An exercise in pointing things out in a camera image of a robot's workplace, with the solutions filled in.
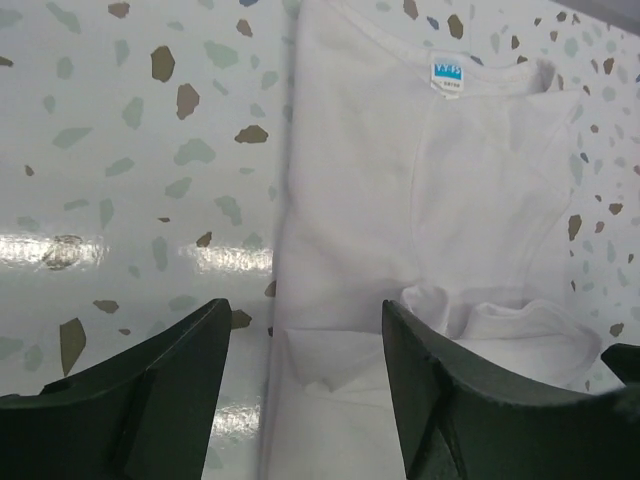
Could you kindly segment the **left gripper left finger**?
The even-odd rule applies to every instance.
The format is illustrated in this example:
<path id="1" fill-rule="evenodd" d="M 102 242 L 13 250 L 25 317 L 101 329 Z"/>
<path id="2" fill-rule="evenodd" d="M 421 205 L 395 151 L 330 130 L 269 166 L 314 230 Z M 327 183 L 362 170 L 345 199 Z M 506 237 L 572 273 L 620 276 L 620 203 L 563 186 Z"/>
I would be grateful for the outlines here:
<path id="1" fill-rule="evenodd" d="M 2 478 L 201 478 L 230 333 L 214 299 L 38 395 L 2 397 Z"/>

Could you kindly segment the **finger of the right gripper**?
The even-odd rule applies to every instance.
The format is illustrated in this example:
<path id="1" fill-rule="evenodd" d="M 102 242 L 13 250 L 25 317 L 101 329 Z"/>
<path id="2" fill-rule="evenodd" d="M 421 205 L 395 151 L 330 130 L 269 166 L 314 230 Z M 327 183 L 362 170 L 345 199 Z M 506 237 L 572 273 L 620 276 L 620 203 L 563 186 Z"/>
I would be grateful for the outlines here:
<path id="1" fill-rule="evenodd" d="M 639 345 L 611 345 L 601 354 L 601 359 L 625 385 L 640 382 Z"/>

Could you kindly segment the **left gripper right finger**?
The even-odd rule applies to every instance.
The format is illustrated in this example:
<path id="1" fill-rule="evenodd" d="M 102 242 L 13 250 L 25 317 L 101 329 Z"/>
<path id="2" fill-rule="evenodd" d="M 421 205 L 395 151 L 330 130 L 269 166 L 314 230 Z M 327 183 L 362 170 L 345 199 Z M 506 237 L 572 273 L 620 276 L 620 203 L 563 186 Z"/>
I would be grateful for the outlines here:
<path id="1" fill-rule="evenodd" d="M 409 479 L 636 479 L 639 383 L 586 395 L 527 379 L 382 305 Z"/>

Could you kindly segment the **white t shirt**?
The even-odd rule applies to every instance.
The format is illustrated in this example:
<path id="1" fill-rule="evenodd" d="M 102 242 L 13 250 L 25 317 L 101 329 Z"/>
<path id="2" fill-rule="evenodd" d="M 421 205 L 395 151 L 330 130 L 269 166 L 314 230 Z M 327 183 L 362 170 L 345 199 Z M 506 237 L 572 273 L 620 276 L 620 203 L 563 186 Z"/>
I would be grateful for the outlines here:
<path id="1" fill-rule="evenodd" d="M 489 68 L 300 7 L 260 475 L 400 479 L 381 306 L 566 387 L 600 340 L 556 304 L 579 103 L 545 59 Z"/>

